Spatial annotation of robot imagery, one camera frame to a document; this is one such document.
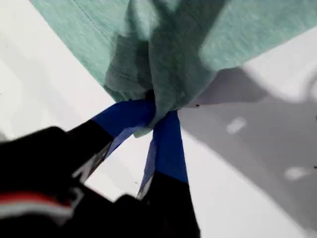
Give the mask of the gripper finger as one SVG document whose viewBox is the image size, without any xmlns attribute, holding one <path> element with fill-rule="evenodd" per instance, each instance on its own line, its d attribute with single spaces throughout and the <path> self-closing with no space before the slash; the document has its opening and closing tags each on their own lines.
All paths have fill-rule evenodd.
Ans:
<svg viewBox="0 0 317 238">
<path fill-rule="evenodd" d="M 196 219 L 176 111 L 154 127 L 139 196 L 173 221 Z"/>
<path fill-rule="evenodd" d="M 149 91 L 144 99 L 113 104 L 88 121 L 68 131 L 85 158 L 101 152 L 107 145 L 106 159 L 137 129 L 147 126 L 155 115 L 155 96 Z"/>
</svg>

